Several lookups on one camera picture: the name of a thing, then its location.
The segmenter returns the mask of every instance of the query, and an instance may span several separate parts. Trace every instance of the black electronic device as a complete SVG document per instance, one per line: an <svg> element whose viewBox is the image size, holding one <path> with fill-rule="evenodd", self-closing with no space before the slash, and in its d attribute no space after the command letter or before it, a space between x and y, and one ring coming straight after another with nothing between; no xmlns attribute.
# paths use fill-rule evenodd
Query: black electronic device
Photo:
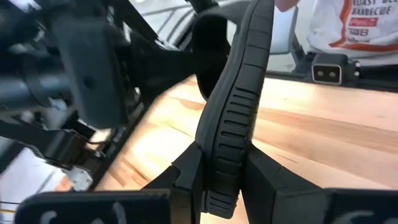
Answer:
<svg viewBox="0 0 398 224"><path fill-rule="evenodd" d="M250 223L396 222L398 192L323 189L282 167L252 144L267 71L274 1L241 1L202 11L192 26L192 48L186 51L166 50L156 44L146 23L136 24L130 42L125 41L117 24L125 20L141 23L143 19L123 17L128 9L125 0L110 2L75 0L53 7L53 1L46 1L43 11L35 12L56 40L56 47L43 46L47 49L44 52L35 50L2 60L9 60L10 66L2 71L6 75L0 72L0 83L13 80L9 82L13 85L0 89L0 96L7 99L17 87L24 94L9 94L15 100L4 100L7 103L0 113L5 116L29 108L40 111L56 105L72 113L58 130L3 119L0 135L28 145L51 165L99 176L91 180L88 189L93 190L152 102L196 73L202 85L214 85L214 89L208 89L211 94L195 141L140 191L34 195L19 205L16 224L199 224L201 212L231 218L239 192ZM114 16L119 15L120 20L105 22L109 6L114 7ZM231 48L225 36L227 20L238 27ZM75 36L77 33L83 33L81 39ZM102 65L95 67L93 58L87 57L97 58ZM39 63L46 59L59 63ZM215 83L214 77L206 78L214 74L219 77ZM109 108L92 114L94 109L104 108L98 102L101 98L97 95L107 97L99 93L101 90L108 91L109 98L104 101ZM94 102L89 102L85 94L93 96ZM97 151L85 147L95 130L79 121L81 116L88 124L112 129L105 142L94 142L100 145Z"/></svg>

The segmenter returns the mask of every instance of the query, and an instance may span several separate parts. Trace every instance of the wooden table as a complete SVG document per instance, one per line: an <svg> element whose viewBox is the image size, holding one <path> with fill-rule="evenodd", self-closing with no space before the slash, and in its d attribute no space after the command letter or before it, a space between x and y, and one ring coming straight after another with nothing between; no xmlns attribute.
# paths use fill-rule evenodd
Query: wooden table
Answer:
<svg viewBox="0 0 398 224"><path fill-rule="evenodd" d="M398 95L266 79L253 143L322 187L398 189ZM194 78L162 96L98 190L140 189L193 141L205 101ZM58 190L69 187L65 179ZM247 223L243 201L232 220Z"/></svg>

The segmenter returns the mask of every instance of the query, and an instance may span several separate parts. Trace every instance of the red logo on shirt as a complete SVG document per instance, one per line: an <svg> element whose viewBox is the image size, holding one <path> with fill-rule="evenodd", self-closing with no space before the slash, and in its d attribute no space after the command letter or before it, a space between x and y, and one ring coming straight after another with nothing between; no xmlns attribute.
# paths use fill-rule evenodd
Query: red logo on shirt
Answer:
<svg viewBox="0 0 398 224"><path fill-rule="evenodd" d="M375 27L379 18L357 18L352 17L348 25L351 27Z"/></svg>

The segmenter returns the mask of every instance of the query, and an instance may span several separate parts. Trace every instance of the light wood surface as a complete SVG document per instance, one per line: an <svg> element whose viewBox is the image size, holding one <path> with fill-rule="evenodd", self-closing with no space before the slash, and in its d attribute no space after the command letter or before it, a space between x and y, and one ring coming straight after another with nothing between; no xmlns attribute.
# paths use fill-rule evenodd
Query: light wood surface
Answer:
<svg viewBox="0 0 398 224"><path fill-rule="evenodd" d="M194 78L160 97L97 190L157 177L193 141L204 105ZM322 187L398 189L398 95L266 79L253 143ZM232 220L202 223L247 223L243 201Z"/></svg>

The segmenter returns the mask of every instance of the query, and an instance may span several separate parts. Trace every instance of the white t-shirt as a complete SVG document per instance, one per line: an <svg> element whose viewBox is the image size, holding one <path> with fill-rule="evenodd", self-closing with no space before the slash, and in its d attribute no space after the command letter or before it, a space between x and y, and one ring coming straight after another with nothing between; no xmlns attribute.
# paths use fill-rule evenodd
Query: white t-shirt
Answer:
<svg viewBox="0 0 398 224"><path fill-rule="evenodd" d="M398 64L398 0L316 0L307 40L362 65Z"/></svg>

